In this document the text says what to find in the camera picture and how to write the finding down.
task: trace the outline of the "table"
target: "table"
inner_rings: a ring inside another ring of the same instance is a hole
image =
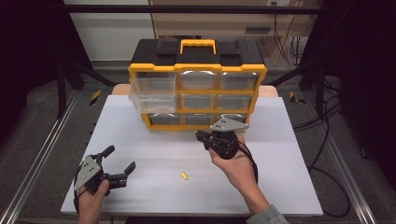
[[[212,164],[194,132],[148,130],[128,97],[120,95],[121,89],[117,87],[115,95],[107,97],[85,152],[96,154],[114,145],[116,150],[103,160],[105,172],[111,175],[136,162],[127,187],[113,189],[105,197],[103,212],[114,216],[248,216],[244,199]],[[268,201],[285,216],[323,215],[282,98],[259,97],[250,128],[243,134]],[[76,213],[72,186],[61,211]]]

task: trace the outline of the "gray floor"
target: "gray floor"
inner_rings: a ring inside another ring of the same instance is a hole
[[[285,70],[273,69],[269,72],[266,81],[284,73],[286,73]],[[103,71],[103,74],[116,82],[126,83],[128,79],[126,70]],[[86,86],[83,91],[78,93],[78,99],[70,118],[64,125],[32,191],[21,208],[18,223],[60,223],[61,220],[77,219],[60,212],[64,201],[63,196],[71,184],[75,169],[90,141],[94,124],[100,116],[106,96],[112,91],[112,88],[92,79],[85,78],[85,80],[87,81]],[[296,83],[298,83],[298,78],[277,87],[279,95],[284,98],[292,124],[302,123],[314,117],[307,104],[290,101],[290,91],[294,91],[297,99],[304,99],[304,94],[298,90]],[[95,105],[89,105],[94,91],[97,90],[101,90],[102,94]],[[55,82],[38,87],[29,93],[28,104],[21,113],[19,122],[15,125],[8,140],[0,146],[0,186],[3,187],[3,193],[0,194],[1,212],[7,209],[35,161],[35,156],[56,120],[56,114]],[[344,116],[338,113],[330,121],[331,134],[361,188],[376,221],[378,223],[396,223],[395,190],[382,175],[375,161],[361,157],[359,145]],[[297,132],[296,137],[306,164],[310,164],[323,139],[318,126]],[[327,148],[320,156],[317,167],[339,179]],[[313,171],[311,176],[322,208],[330,213],[343,213],[347,207],[347,200],[338,186],[319,172]],[[118,221],[124,219],[125,217],[116,217]],[[110,217],[104,216],[103,220],[110,220]],[[308,218],[288,217],[288,220],[290,223],[361,223],[354,207],[345,217],[341,218],[325,215]]]

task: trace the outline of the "human hand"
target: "human hand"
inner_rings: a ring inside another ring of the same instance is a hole
[[[248,149],[244,146],[244,136],[242,134],[237,134],[236,136],[240,142],[239,146],[248,152]],[[229,160],[222,159],[211,148],[209,149],[209,154],[212,162],[227,175],[230,183],[242,194],[251,215],[269,206],[269,203],[256,183],[252,163],[245,153],[238,150],[236,155]]]
[[[78,194],[78,223],[96,224],[100,221],[102,203],[110,183],[103,180],[94,195],[87,191],[85,186],[81,187]]]

